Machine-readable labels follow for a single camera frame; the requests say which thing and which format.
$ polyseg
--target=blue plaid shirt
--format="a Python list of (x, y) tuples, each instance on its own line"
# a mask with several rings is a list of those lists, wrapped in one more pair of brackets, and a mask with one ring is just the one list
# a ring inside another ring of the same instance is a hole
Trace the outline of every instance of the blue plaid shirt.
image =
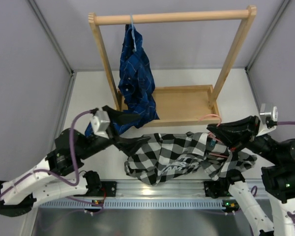
[(156, 104), (152, 97), (155, 83), (149, 66), (149, 60), (142, 48), (142, 35), (134, 28), (137, 51), (134, 51), (132, 26), (126, 25), (126, 32), (120, 57), (118, 88), (124, 96), (124, 102), (128, 106), (126, 113), (139, 114), (141, 119), (126, 125), (114, 126), (119, 134), (122, 134), (131, 126), (136, 128), (159, 119), (156, 113)]

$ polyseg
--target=metal table surface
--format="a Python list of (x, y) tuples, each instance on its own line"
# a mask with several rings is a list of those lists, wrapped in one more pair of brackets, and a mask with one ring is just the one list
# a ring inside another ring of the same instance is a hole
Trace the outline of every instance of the metal table surface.
[[(259, 201), (272, 219), (270, 203)], [(108, 209), (94, 216), (71, 209), (40, 209), (32, 236), (249, 236), (242, 212), (217, 215), (202, 210)]]

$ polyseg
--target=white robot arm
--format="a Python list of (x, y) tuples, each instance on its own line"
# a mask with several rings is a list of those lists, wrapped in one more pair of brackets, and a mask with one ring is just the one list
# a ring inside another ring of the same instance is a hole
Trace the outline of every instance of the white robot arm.
[(267, 133), (277, 125), (277, 109), (263, 104), (258, 117), (248, 117), (231, 123), (208, 125), (233, 155), (243, 148), (272, 162), (262, 167), (262, 180), (272, 207), (273, 223), (265, 215), (248, 189), (240, 172), (221, 178), (221, 186), (237, 201), (252, 228), (254, 236), (295, 236), (295, 139), (284, 142), (273, 140)]
[[(93, 116), (86, 135), (74, 130), (76, 120), (90, 113)], [(0, 214), (15, 217), (51, 200), (72, 195), (96, 196), (102, 186), (100, 178), (94, 171), (79, 174), (78, 169), (83, 166), (82, 160), (111, 145), (126, 155), (134, 154), (149, 138), (121, 138), (113, 122), (126, 124), (138, 118), (139, 115), (118, 112), (108, 106), (79, 114), (71, 128), (64, 130), (55, 139), (55, 150), (18, 178), (0, 181)], [(75, 179), (64, 178), (72, 172), (76, 174)]]

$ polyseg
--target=clothes hanger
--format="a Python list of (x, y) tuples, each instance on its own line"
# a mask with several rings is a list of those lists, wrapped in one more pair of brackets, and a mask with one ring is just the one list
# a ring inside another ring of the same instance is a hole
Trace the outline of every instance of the clothes hanger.
[(133, 25), (132, 14), (130, 14), (130, 19), (131, 19), (131, 27), (132, 27), (131, 35), (132, 35), (133, 44), (134, 44), (133, 51), (136, 52), (137, 51), (137, 45), (136, 45), (136, 38), (134, 37), (134, 25)]

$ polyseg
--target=wooden rack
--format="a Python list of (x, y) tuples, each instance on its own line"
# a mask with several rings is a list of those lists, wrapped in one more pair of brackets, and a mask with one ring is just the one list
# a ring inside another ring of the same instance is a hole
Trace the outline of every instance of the wooden rack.
[[(217, 123), (219, 121), (218, 118), (211, 117), (202, 121), (199, 121), (198, 119), (207, 114), (219, 115), (216, 99), (244, 43), (249, 29), (255, 19), (256, 13), (256, 6), (250, 5), (245, 10), (178, 12), (132, 16), (133, 23), (135, 24), (241, 20), (214, 88), (213, 85), (157, 87), (153, 93), (153, 97), (156, 102), (156, 110), (160, 120), (153, 120), (145, 126), (195, 125)], [(99, 26), (130, 24), (130, 15), (96, 16), (95, 13), (90, 13), (88, 15), (88, 22), (103, 61), (116, 108), (120, 111), (126, 110), (127, 105), (125, 105), (122, 95), (116, 89)]]

